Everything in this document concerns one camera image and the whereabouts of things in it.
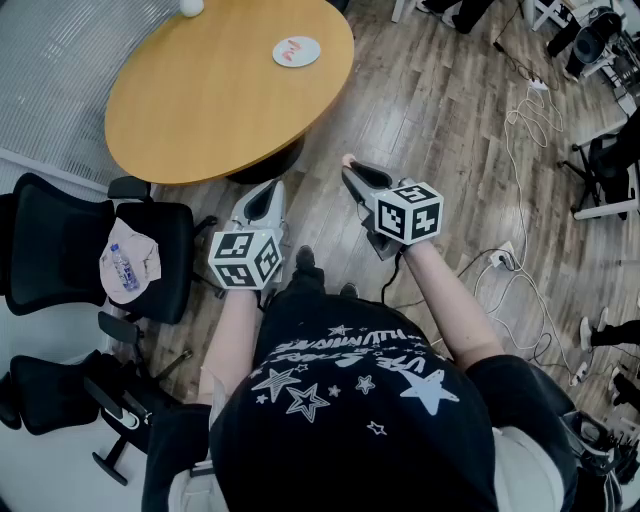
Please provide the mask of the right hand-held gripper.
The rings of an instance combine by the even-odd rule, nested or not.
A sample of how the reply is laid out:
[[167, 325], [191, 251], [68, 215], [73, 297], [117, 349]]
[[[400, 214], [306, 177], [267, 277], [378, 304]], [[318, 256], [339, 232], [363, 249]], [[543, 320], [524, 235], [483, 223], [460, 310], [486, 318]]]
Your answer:
[[433, 187], [356, 160], [344, 160], [342, 167], [343, 183], [364, 212], [362, 226], [380, 260], [440, 233], [444, 198]]

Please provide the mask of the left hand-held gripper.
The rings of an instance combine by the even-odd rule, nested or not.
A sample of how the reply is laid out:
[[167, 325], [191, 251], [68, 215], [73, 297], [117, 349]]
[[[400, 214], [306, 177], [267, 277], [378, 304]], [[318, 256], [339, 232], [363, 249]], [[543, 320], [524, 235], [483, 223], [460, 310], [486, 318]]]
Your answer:
[[285, 206], [279, 179], [254, 187], [236, 202], [224, 229], [214, 234], [208, 256], [223, 289], [262, 291], [281, 283]]

